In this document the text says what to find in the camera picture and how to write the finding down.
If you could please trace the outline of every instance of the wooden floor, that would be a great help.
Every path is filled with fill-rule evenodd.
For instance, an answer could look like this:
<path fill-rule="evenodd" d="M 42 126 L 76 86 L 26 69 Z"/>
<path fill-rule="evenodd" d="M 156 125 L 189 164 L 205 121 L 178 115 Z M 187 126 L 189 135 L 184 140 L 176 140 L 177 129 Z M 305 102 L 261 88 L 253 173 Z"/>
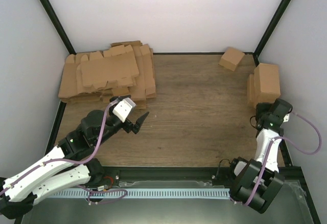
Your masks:
<path fill-rule="evenodd" d="M 254 157 L 256 130 L 249 123 L 246 81 L 255 68 L 246 55 L 235 72 L 218 65 L 219 55 L 155 55 L 157 98 L 141 131 L 119 131 L 99 149 L 107 166 L 217 166 L 221 159 Z M 74 130 L 102 102 L 68 104 L 57 140 Z M 278 162 L 282 163 L 279 154 Z"/>

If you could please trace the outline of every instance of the white panel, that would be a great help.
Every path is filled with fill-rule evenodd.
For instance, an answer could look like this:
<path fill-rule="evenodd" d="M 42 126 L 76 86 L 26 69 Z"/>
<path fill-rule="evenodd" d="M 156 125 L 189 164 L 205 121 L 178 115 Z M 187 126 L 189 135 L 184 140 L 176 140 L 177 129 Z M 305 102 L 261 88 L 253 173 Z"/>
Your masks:
<path fill-rule="evenodd" d="M 7 178 L 44 155 L 68 53 L 39 0 L 0 0 L 0 12 L 0 177 Z"/>
<path fill-rule="evenodd" d="M 155 52 L 251 52 L 280 1 L 50 0 L 77 52 L 137 39 Z"/>
<path fill-rule="evenodd" d="M 327 0 L 292 0 L 260 55 L 261 62 L 280 66 L 283 98 L 322 133 L 324 144 L 317 155 L 307 156 L 288 146 L 292 160 L 303 169 L 321 223 L 327 223 L 326 5 Z M 285 124 L 285 134 L 304 150 L 317 148 L 314 130 L 297 117 Z"/>

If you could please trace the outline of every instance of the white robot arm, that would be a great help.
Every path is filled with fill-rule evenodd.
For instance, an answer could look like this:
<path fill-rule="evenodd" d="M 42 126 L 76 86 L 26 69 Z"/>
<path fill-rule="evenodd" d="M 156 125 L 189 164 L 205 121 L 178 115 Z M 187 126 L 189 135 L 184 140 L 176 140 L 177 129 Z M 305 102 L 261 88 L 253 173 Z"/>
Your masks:
<path fill-rule="evenodd" d="M 109 117 L 105 119 L 106 114 L 101 110 L 91 111 L 81 120 L 76 130 L 59 141 L 58 145 L 42 159 L 13 177 L 0 179 L 0 214 L 8 219 L 15 219 L 58 191 L 79 184 L 95 184 L 101 181 L 104 170 L 97 159 L 91 159 L 76 167 L 73 167 L 74 163 L 93 154 L 97 143 L 102 144 L 120 129 L 137 134 L 149 114 L 147 112 L 133 124 L 127 119 L 136 107 L 130 96 L 114 97 L 111 105 Z M 104 133 L 101 141 L 98 141 L 101 128 Z"/>
<path fill-rule="evenodd" d="M 282 99 L 276 99 L 273 104 L 258 104 L 255 115 L 255 128 L 258 131 L 255 158 L 247 161 L 238 157 L 233 159 L 230 166 L 233 175 L 233 185 L 229 192 L 231 198 L 246 204 L 250 198 L 249 206 L 259 213 L 267 210 L 284 183 L 284 177 L 278 173 L 277 153 L 282 141 L 280 136 L 284 133 L 281 125 L 288 121 L 291 111 L 292 105 Z M 270 151 L 267 151 L 270 143 L 272 143 Z M 263 176 L 258 189 L 254 192 L 254 186 L 267 154 Z"/>

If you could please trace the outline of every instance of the cardboard box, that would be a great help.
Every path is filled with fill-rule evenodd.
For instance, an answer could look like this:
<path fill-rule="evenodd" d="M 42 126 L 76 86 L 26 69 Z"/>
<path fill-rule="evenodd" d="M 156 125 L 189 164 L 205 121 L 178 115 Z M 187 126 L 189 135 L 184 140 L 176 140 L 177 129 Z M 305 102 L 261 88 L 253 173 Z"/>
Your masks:
<path fill-rule="evenodd" d="M 107 83 L 117 82 L 118 87 L 133 86 L 133 79 L 139 75 L 132 46 L 118 45 L 103 54 L 92 52 L 81 57 L 80 68 L 84 87 L 105 89 Z"/>
<path fill-rule="evenodd" d="M 140 46 L 134 46 L 133 50 L 136 58 L 137 67 L 139 70 L 139 76 L 135 78 L 136 86 L 129 87 L 129 91 L 132 100 L 135 102 L 135 101 L 143 101 L 146 99 L 145 96 L 146 87 L 145 87 L 145 76 L 144 76 L 145 73 L 144 62 L 141 53 L 141 48 Z"/>
<path fill-rule="evenodd" d="M 101 93 L 83 94 L 73 96 L 71 98 L 62 98 L 63 103 L 81 103 L 81 102 L 97 102 L 100 100 Z"/>
<path fill-rule="evenodd" d="M 149 96 L 156 93 L 155 79 L 154 79 L 154 65 L 152 61 L 152 54 L 149 45 L 145 44 L 140 47 L 143 57 L 144 78 L 145 78 L 145 95 Z"/>
<path fill-rule="evenodd" d="M 76 80 L 76 69 L 78 65 L 79 63 L 76 62 L 75 55 L 71 54 L 66 58 L 59 88 L 59 98 L 65 99 L 78 95 Z"/>
<path fill-rule="evenodd" d="M 102 94 L 100 99 L 103 103 L 110 103 L 110 99 L 113 97 L 112 94 Z"/>
<path fill-rule="evenodd" d="M 112 96 L 120 96 L 120 95 L 129 95 L 129 90 L 127 87 L 115 88 L 111 90 Z"/>
<path fill-rule="evenodd" d="M 240 64 L 242 58 L 244 57 L 244 53 L 235 49 L 233 47 L 229 47 L 227 51 L 222 55 L 219 65 L 235 71 L 237 66 Z"/>
<path fill-rule="evenodd" d="M 250 74 L 247 79 L 247 105 L 253 107 L 254 105 L 254 75 Z"/>
<path fill-rule="evenodd" d="M 94 86 L 91 87 L 84 87 L 83 81 L 82 81 L 82 72 L 81 72 L 81 65 L 77 66 L 76 69 L 76 80 L 77 80 L 77 93 L 78 94 L 86 94 L 86 93 L 94 93 L 99 92 Z M 103 87 L 104 90 L 117 88 L 117 82 L 114 83 L 107 83 L 105 87 Z"/>
<path fill-rule="evenodd" d="M 136 41 L 126 41 L 126 42 L 116 42 L 116 43 L 112 43 L 112 44 L 111 44 L 111 47 L 115 47 L 115 46 L 122 45 L 122 44 L 123 44 L 124 46 L 131 45 L 132 47 L 143 45 L 141 41 L 136 40 Z"/>
<path fill-rule="evenodd" d="M 260 63 L 254 69 L 254 107 L 258 103 L 274 103 L 281 96 L 277 65 Z"/>
<path fill-rule="evenodd" d="M 154 62 L 153 62 L 153 49 L 150 48 L 150 52 L 151 52 L 151 61 L 152 61 L 152 69 L 153 69 L 153 78 L 154 78 L 154 81 L 155 81 L 155 71 L 154 71 Z M 150 99 L 150 98 L 156 98 L 157 97 L 157 93 L 156 91 L 153 93 L 153 94 L 148 94 L 146 96 L 147 99 Z"/>

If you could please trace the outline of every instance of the purple cable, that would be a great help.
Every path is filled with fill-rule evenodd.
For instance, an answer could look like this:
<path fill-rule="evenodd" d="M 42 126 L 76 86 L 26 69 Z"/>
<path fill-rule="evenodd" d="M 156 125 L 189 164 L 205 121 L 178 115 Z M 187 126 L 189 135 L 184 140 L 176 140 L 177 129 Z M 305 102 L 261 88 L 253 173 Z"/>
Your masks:
<path fill-rule="evenodd" d="M 108 193 L 108 192 L 124 192 L 124 195 L 122 195 L 122 196 L 120 196 L 120 197 L 118 197 L 118 198 L 115 198 L 114 200 L 108 200 L 108 201 L 97 202 L 97 204 L 95 204 L 95 205 L 104 205 L 104 204 L 114 203 L 114 202 L 116 202 L 116 201 L 118 201 L 118 200 L 121 200 L 122 198 L 126 197 L 126 196 L 127 196 L 127 193 L 128 193 L 128 191 L 125 190 L 125 189 L 113 189 L 113 190 L 110 190 L 110 191 L 92 191 L 92 190 L 87 189 L 87 188 L 85 188 L 85 187 L 83 187 L 83 186 L 81 186 L 81 185 L 77 185 L 77 187 L 82 188 L 83 190 L 85 190 L 85 191 L 87 191 L 87 192 L 90 193 L 89 196 L 87 197 L 87 201 L 88 201 L 89 204 L 95 204 L 94 202 L 92 202 L 92 201 L 90 200 L 90 197 L 91 197 L 93 194 L 96 194 L 96 193 Z"/>
<path fill-rule="evenodd" d="M 104 132 L 104 127 L 106 124 L 106 119 L 107 119 L 107 114 L 109 112 L 109 108 L 112 107 L 113 105 L 118 103 L 118 99 L 112 101 L 111 103 L 108 104 L 108 106 L 106 107 L 106 109 L 104 110 L 104 114 L 103 114 L 103 119 L 102 119 L 102 124 L 101 124 L 101 128 L 100 128 L 100 133 L 99 133 L 99 137 L 98 137 L 98 141 L 96 144 L 96 147 L 93 151 L 93 153 L 90 155 L 90 157 L 88 157 L 87 159 L 83 160 L 83 161 L 75 161 L 75 160 L 70 160 L 70 159 L 50 159 L 48 161 L 43 162 L 44 165 L 52 163 L 52 162 L 57 162 L 57 161 L 63 161 L 63 162 L 68 162 L 68 163 L 73 163 L 73 164 L 85 164 L 87 162 L 89 162 L 98 152 L 98 149 L 100 147 L 101 144 L 101 140 L 102 140 L 102 136 L 103 136 L 103 132 Z M 16 181 L 12 182 L 10 185 L 13 187 L 14 185 L 16 185 L 20 180 L 22 180 L 23 178 L 25 178 L 26 176 L 28 176 L 30 173 L 32 173 L 33 171 L 37 170 L 38 168 L 40 168 L 41 165 L 36 165 L 34 168 L 30 169 L 29 171 L 27 171 L 25 174 L 23 174 L 21 177 L 17 178 Z M 9 188 L 6 187 L 4 188 L 1 192 L 0 192 L 0 196 L 2 196 Z"/>
<path fill-rule="evenodd" d="M 313 154 L 316 154 L 317 152 L 320 151 L 320 149 L 321 149 L 321 145 L 322 145 L 322 138 L 321 138 L 321 134 L 320 134 L 318 128 L 315 127 L 314 124 L 312 124 L 309 120 L 307 120 L 306 118 L 302 117 L 301 115 L 299 115 L 299 114 L 297 114 L 297 113 L 295 113 L 295 112 L 292 112 L 292 113 L 293 113 L 294 115 L 296 115 L 297 117 L 303 119 L 303 120 L 304 120 L 305 122 L 307 122 L 309 125 L 311 125 L 312 128 L 317 132 L 317 135 L 318 135 L 318 138 L 319 138 L 319 145 L 318 145 L 318 148 L 317 148 L 316 150 L 314 150 L 313 152 L 306 152 L 306 151 L 303 151 L 302 149 L 300 149 L 300 148 L 296 145 L 296 143 L 294 143 L 293 141 L 291 141 L 290 139 L 288 139 L 288 138 L 286 138 L 286 137 L 284 137 L 284 136 L 276 136 L 276 137 L 272 138 L 272 139 L 270 140 L 270 142 L 269 142 L 269 145 L 268 145 L 268 148 L 267 148 L 267 152 L 266 152 L 266 155 L 265 155 L 265 158 L 264 158 L 264 162 L 262 163 L 262 167 L 261 167 L 260 173 L 259 173 L 259 175 L 258 175 L 258 179 L 256 180 L 256 183 L 255 183 L 255 185 L 254 185 L 254 188 L 253 188 L 253 190 L 252 190 L 252 193 L 251 193 L 250 197 L 248 198 L 248 200 L 247 200 L 246 203 L 244 204 L 245 206 L 248 206 L 248 205 L 251 203 L 251 201 L 252 201 L 252 199 L 253 199 L 253 197 L 254 197 L 254 195 L 255 195 L 255 193 L 256 193 L 256 190 L 258 189 L 258 186 L 259 186 L 259 184 L 260 184 L 260 180 L 261 180 L 262 175 L 264 174 L 264 171 L 265 171 L 265 167 L 266 167 L 266 164 L 267 164 L 267 160 L 268 160 L 268 156 L 269 156 L 270 149 L 271 149 L 273 143 L 275 142 L 275 140 L 278 140 L 278 139 L 284 139 L 285 141 L 288 141 L 290 144 L 292 144 L 292 145 L 293 145 L 297 150 L 299 150 L 301 153 L 304 153 L 304 154 L 306 154 L 306 155 L 313 155 Z"/>

